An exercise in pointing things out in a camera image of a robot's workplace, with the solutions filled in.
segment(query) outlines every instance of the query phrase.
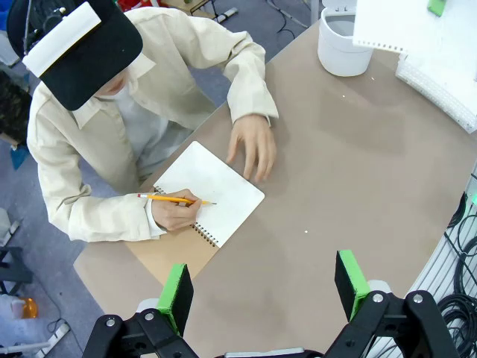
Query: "finger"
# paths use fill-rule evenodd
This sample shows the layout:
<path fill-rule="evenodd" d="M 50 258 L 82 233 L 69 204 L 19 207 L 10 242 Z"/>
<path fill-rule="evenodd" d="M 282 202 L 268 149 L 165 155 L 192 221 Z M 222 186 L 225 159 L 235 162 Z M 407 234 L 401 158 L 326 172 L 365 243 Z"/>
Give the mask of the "finger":
<path fill-rule="evenodd" d="M 192 225 L 194 223 L 195 223 L 194 219 L 184 219 L 184 218 L 172 219 L 169 222 L 169 227 L 167 227 L 167 230 L 169 230 L 169 231 L 178 230 L 182 227 L 186 227 L 186 226 Z"/>
<path fill-rule="evenodd" d="M 271 169 L 275 164 L 275 159 L 277 158 L 277 146 L 275 145 L 274 135 L 270 134 L 270 139 L 268 140 L 268 164 L 267 169 L 265 170 L 265 175 L 263 176 L 264 180 L 268 179 Z"/>
<path fill-rule="evenodd" d="M 202 204 L 201 200 L 197 200 L 195 203 L 191 204 L 188 207 L 181 207 L 180 205 L 174 206 L 170 211 L 170 216 L 175 219 L 189 219 L 195 220 L 197 212 L 199 211 L 200 205 Z"/>
<path fill-rule="evenodd" d="M 256 159 L 256 143 L 253 140 L 245 140 L 245 169 L 244 178 L 249 180 L 253 171 L 253 164 Z"/>
<path fill-rule="evenodd" d="M 197 196 L 192 194 L 189 189 L 183 189 L 179 192 L 171 192 L 170 194 L 168 194 L 168 196 L 171 196 L 173 198 L 184 198 L 191 201 L 197 201 L 199 199 Z"/>
<path fill-rule="evenodd" d="M 268 144 L 267 144 L 267 136 L 265 133 L 260 136 L 259 142 L 257 143 L 257 146 L 259 148 L 259 165 L 257 166 L 256 169 L 256 174 L 255 174 L 255 181 L 258 183 L 261 179 L 263 179 L 265 172 L 267 170 L 268 166 Z"/>
<path fill-rule="evenodd" d="M 232 131 L 232 134 L 230 135 L 230 141 L 229 141 L 229 154 L 227 155 L 227 160 L 226 160 L 227 163 L 231 163 L 235 160 L 238 146 L 239 146 L 239 136 L 237 136 L 235 132 Z"/>

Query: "white bucket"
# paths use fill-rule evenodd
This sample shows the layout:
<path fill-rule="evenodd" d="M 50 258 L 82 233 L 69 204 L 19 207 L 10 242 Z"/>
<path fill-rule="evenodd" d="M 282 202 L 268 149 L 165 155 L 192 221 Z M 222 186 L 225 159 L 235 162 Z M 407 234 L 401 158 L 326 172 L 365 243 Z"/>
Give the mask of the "white bucket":
<path fill-rule="evenodd" d="M 21 319 L 25 301 L 15 296 L 0 295 L 0 317 L 7 319 Z"/>
<path fill-rule="evenodd" d="M 353 45 L 355 16 L 355 7 L 325 7 L 321 11 L 318 57 L 323 67 L 336 76 L 362 74 L 373 55 L 372 48 Z"/>

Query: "beige jacket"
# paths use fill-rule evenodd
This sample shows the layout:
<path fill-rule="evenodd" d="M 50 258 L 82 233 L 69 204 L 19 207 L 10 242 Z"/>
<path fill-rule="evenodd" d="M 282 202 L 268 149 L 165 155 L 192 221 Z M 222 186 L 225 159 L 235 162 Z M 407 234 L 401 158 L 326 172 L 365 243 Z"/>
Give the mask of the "beige jacket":
<path fill-rule="evenodd" d="M 140 105 L 197 128 L 215 108 L 198 89 L 188 66 L 217 65 L 232 82 L 227 100 L 233 121 L 251 113 L 277 117 L 264 82 L 265 50 L 248 33 L 234 34 L 212 20 L 172 9 L 145 7 L 129 11 L 127 17 L 144 42 L 142 54 L 129 67 L 131 95 Z M 91 98 L 69 112 L 40 84 L 31 104 L 28 147 L 38 162 L 49 221 L 70 239 L 151 238 L 146 199 L 128 194 L 138 191 L 139 179 L 114 103 Z M 124 196 L 92 197 L 81 178 L 80 157 Z"/>

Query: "beige table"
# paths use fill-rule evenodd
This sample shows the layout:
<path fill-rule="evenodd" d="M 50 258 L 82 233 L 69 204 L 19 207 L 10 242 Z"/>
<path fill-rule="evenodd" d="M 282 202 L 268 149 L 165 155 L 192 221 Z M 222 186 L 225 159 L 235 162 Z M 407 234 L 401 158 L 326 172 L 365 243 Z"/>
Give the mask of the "beige table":
<path fill-rule="evenodd" d="M 265 200 L 194 280 L 185 338 L 200 357 L 325 351 L 345 324 L 336 250 L 353 249 L 368 279 L 404 295 L 473 168 L 475 142 L 394 77 L 395 55 L 375 51 L 366 73 L 337 78 L 320 65 L 317 41 L 313 26 L 267 65 L 278 159 L 259 185 Z M 230 127 L 223 106 L 186 145 L 196 139 L 224 159 Z M 123 243 L 89 245 L 75 268 L 107 313 L 128 317 L 161 293 Z"/>

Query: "black cap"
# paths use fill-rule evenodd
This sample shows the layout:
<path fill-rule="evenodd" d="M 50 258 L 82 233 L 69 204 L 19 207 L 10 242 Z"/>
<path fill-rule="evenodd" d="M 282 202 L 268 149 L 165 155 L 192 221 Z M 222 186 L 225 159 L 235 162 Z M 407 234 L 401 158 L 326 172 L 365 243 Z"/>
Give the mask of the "black cap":
<path fill-rule="evenodd" d="M 142 50 L 141 35 L 111 0 L 88 2 L 101 23 L 40 76 L 67 110 L 77 110 L 85 104 Z M 61 21 L 57 9 L 64 7 L 61 14 L 68 15 L 83 3 L 81 0 L 31 0 L 28 49 Z M 25 56 L 27 12 L 28 0 L 14 0 L 7 19 L 8 39 L 20 58 Z"/>

